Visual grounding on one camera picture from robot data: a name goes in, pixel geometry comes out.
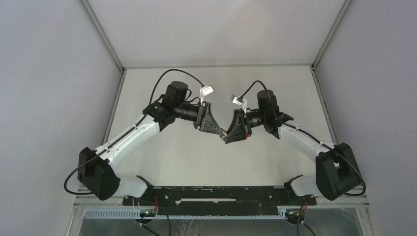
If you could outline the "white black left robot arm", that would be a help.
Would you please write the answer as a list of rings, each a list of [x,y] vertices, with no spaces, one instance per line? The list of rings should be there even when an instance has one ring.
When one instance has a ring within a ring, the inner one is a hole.
[[[148,105],[122,133],[94,150],[88,147],[81,150],[77,171],[79,182],[101,201],[127,195],[135,197],[142,205],[150,204],[154,192],[148,188],[149,183],[144,178],[116,173],[125,157],[178,118],[192,122],[201,132],[224,135],[212,115],[211,104],[205,101],[191,104],[186,101],[187,92],[187,84],[171,82],[162,95],[162,101]]]

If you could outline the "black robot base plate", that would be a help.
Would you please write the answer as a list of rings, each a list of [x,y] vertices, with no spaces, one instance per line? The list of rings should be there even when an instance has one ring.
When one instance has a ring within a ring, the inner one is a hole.
[[[169,216],[277,216],[279,207],[317,204],[312,195],[296,196],[283,186],[155,186],[123,206],[151,207]]]

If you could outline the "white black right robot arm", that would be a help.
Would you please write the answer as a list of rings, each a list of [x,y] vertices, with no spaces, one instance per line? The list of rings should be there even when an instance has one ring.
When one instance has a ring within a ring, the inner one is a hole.
[[[223,140],[226,144],[246,140],[254,128],[263,126],[267,133],[306,155],[315,165],[315,173],[288,180],[284,184],[286,202],[296,205],[307,195],[321,195],[333,201],[342,195],[353,196],[351,191],[358,186],[362,186],[362,191],[357,196],[366,192],[365,181],[348,144],[318,139],[302,129],[293,117],[280,111],[269,89],[259,91],[257,100],[258,108],[250,109],[246,99],[232,95],[231,101],[240,108],[234,110]]]

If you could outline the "threaded metal pipe fitting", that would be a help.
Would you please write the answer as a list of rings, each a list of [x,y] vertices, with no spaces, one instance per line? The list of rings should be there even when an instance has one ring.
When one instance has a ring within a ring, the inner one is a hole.
[[[228,133],[226,132],[226,130],[221,129],[221,134],[219,135],[220,139],[224,141],[226,140],[227,136],[228,136]]]

